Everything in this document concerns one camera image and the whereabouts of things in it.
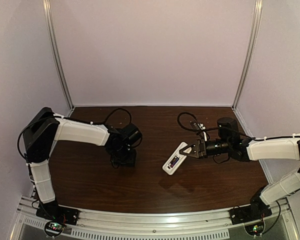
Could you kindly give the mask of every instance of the wood grain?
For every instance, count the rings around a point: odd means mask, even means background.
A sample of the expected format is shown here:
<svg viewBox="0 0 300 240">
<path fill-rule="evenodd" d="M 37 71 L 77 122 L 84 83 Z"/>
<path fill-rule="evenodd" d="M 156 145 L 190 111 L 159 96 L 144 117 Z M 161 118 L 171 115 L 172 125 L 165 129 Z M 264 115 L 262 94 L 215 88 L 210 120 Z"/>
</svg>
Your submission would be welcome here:
<svg viewBox="0 0 300 240">
<path fill-rule="evenodd" d="M 77 107 L 72 117 L 102 121 L 114 107 Z M 103 147 L 59 141 L 50 159 L 53 187 L 61 205 L 121 213 L 183 213 L 222 209 L 248 204 L 252 195 L 267 184 L 258 161 L 231 159 L 216 164 L 212 158 L 187 158 L 169 176 L 162 165 L 180 142 L 197 136 L 181 129 L 177 115 L 195 114 L 208 128 L 218 118 L 235 115 L 229 107 L 125 107 L 143 134 L 137 148 L 135 168 L 114 169 Z M 184 124 L 190 118 L 182 118 Z M 109 121 L 116 128 L 128 123 L 124 112 Z M 211 132 L 211 139 L 218 137 Z"/>
</svg>

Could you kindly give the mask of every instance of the metal frame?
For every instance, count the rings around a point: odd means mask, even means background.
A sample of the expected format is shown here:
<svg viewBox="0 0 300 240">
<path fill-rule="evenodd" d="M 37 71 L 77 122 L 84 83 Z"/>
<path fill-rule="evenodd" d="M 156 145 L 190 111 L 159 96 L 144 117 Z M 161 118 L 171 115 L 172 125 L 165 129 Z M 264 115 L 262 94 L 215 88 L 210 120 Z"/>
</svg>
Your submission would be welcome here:
<svg viewBox="0 0 300 240">
<path fill-rule="evenodd" d="M 261 16 L 262 16 L 262 8 L 263 8 L 263 0 L 256 0 L 248 49 L 247 49 L 247 53 L 246 53 L 246 57 L 245 57 L 244 65 L 243 65 L 241 79 L 240 79 L 239 86 L 238 86 L 238 89 L 237 89 L 237 92 L 236 92 L 236 95 L 234 98 L 234 102 L 232 105 L 233 109 L 236 109 L 238 106 L 239 99 L 241 97 L 241 94 L 242 94 L 242 91 L 243 91 L 243 88 L 244 88 L 244 85 L 245 85 L 245 82 L 246 82 L 246 79 L 248 76 L 249 68 L 251 65 L 251 61 L 252 61 L 252 57 L 253 57 L 253 53 L 254 53 L 254 49 L 256 46 L 257 37 L 258 37 L 258 33 L 259 33 Z"/>
<path fill-rule="evenodd" d="M 58 51 L 58 45 L 57 45 L 57 39 L 56 39 L 56 34 L 55 34 L 55 28 L 54 28 L 54 23 L 53 23 L 53 18 L 52 18 L 52 12 L 51 12 L 51 6 L 50 6 L 50 0 L 43 0 L 43 9 L 44 9 L 44 14 L 45 14 L 45 20 L 47 24 L 47 29 L 49 33 L 49 39 L 51 43 L 51 48 L 52 48 L 52 54 L 53 54 L 53 59 L 56 67 L 56 71 L 59 76 L 61 88 L 65 97 L 66 104 L 68 108 L 71 110 L 74 105 L 71 100 L 71 96 L 69 93 L 69 89 L 67 86 L 65 74 L 61 65 L 61 59 Z"/>
<path fill-rule="evenodd" d="M 19 239 L 23 224 L 43 229 L 47 220 L 36 216 L 36 210 L 31 206 L 33 201 L 34 198 L 25 196 L 21 198 L 10 240 Z M 279 203 L 289 239 L 299 240 L 287 199 L 281 199 Z M 87 240 L 94 239 L 94 236 L 104 236 L 102 239 L 108 240 L 116 239 L 115 237 L 125 237 L 126 240 L 177 240 L 177 238 L 181 240 L 186 237 L 189 240 L 199 240 L 201 236 L 206 236 L 203 239 L 207 240 L 229 239 L 229 229 L 243 226 L 243 224 L 232 225 L 229 209 L 231 208 L 167 214 L 115 213 L 79 209 L 77 225 L 67 227 L 63 235 Z M 276 203 L 271 205 L 271 210 L 273 212 L 271 218 L 276 217 L 279 211 Z"/>
</svg>

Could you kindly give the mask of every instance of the white backdrop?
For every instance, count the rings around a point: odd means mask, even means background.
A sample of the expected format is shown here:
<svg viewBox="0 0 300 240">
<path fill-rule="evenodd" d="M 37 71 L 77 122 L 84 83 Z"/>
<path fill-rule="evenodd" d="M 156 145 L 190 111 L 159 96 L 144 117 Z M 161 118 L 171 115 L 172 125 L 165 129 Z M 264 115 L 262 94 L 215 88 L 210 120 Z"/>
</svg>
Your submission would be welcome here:
<svg viewBox="0 0 300 240">
<path fill-rule="evenodd" d="M 231 106 L 253 0 L 54 0 L 75 106 Z"/>
<path fill-rule="evenodd" d="M 32 190 L 17 137 L 45 106 L 67 114 L 42 0 L 0 0 L 0 240 Z"/>
<path fill-rule="evenodd" d="M 300 133 L 300 0 L 264 1 L 260 32 L 238 110 L 257 137 Z M 300 167 L 267 161 L 274 181 Z M 300 192 L 289 202 L 300 231 Z"/>
</svg>

